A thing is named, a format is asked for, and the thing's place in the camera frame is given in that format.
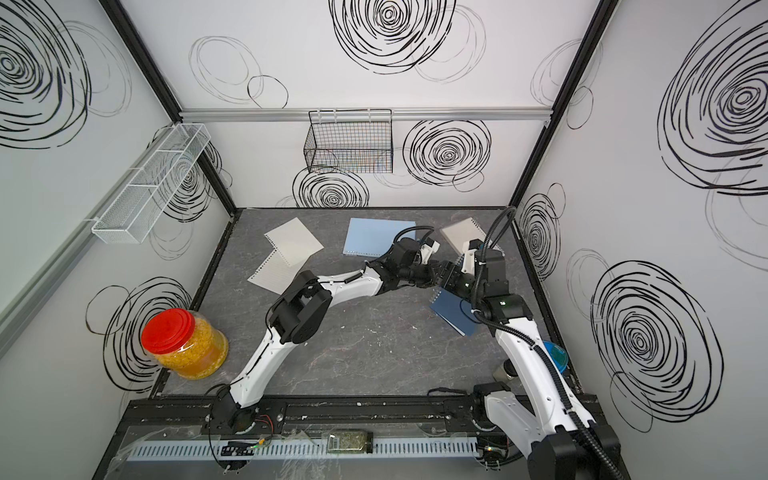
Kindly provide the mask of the light blue notebook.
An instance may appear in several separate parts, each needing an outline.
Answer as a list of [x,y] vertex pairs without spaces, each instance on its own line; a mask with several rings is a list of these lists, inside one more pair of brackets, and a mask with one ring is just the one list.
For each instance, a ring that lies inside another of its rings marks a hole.
[[343,254],[377,258],[385,254],[394,237],[402,230],[414,227],[414,221],[352,218],[349,222]]

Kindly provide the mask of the torn white lined page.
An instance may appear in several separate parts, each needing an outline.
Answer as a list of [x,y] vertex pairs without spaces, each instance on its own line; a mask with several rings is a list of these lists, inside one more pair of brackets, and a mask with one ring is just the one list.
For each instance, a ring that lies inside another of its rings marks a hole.
[[324,246],[298,218],[293,218],[265,234],[288,266],[303,265]]

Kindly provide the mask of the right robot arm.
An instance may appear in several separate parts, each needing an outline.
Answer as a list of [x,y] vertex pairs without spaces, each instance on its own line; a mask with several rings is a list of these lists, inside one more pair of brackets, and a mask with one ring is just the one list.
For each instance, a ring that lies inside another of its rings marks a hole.
[[496,245],[515,212],[503,210],[483,239],[470,241],[465,263],[440,279],[468,303],[470,318],[489,329],[525,391],[523,398],[505,387],[483,394],[484,415],[525,457],[532,479],[622,479],[617,435],[598,424],[570,389],[525,301],[509,289],[505,257]]

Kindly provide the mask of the torn lined paper page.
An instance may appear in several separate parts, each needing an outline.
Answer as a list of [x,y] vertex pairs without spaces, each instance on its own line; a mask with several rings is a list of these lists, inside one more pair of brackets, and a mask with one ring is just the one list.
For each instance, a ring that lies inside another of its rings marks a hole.
[[256,271],[248,278],[251,284],[281,294],[301,271],[308,256],[296,265],[288,265],[277,249],[274,249]]

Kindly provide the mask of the white lined spiral notebook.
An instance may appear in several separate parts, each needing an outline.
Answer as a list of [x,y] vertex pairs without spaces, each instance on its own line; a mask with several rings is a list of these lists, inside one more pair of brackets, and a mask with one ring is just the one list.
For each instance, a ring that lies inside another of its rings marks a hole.
[[448,241],[454,251],[461,255],[464,244],[472,240],[484,241],[486,232],[474,218],[466,218],[452,225],[440,229],[443,237]]

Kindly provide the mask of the dark blue notebook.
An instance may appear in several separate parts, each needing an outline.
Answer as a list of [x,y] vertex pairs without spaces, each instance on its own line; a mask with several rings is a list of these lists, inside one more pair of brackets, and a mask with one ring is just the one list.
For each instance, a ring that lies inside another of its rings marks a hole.
[[438,288],[430,308],[459,335],[472,336],[475,333],[478,323],[467,300],[444,288]]

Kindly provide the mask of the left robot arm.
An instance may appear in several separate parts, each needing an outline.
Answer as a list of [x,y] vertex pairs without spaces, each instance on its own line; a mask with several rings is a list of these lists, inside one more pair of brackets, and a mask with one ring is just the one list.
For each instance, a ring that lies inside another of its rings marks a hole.
[[406,287],[436,283],[439,262],[432,258],[440,244],[432,226],[417,225],[398,232],[387,251],[360,269],[317,276],[309,270],[296,275],[265,314],[265,335],[241,372],[214,394],[208,414],[210,433],[243,434],[261,421],[257,404],[288,355],[320,328],[336,305]]

